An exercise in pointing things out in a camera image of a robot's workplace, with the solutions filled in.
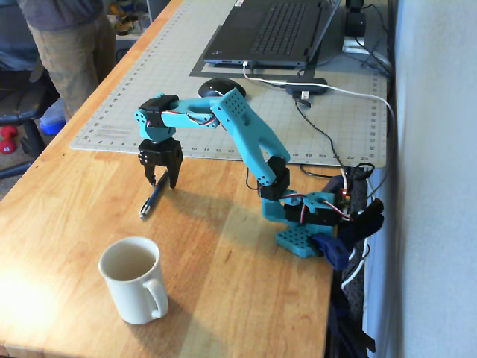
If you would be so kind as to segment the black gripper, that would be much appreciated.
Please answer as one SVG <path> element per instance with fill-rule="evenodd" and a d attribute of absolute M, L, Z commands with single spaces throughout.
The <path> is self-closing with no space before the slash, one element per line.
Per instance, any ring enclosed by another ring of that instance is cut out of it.
<path fill-rule="evenodd" d="M 145 177 L 149 184 L 156 185 L 155 167 L 165 166 L 170 187 L 175 188 L 183 161 L 183 152 L 178 140 L 172 137 L 162 142 L 144 139 L 139 145 L 139 160 L 144 164 Z"/>

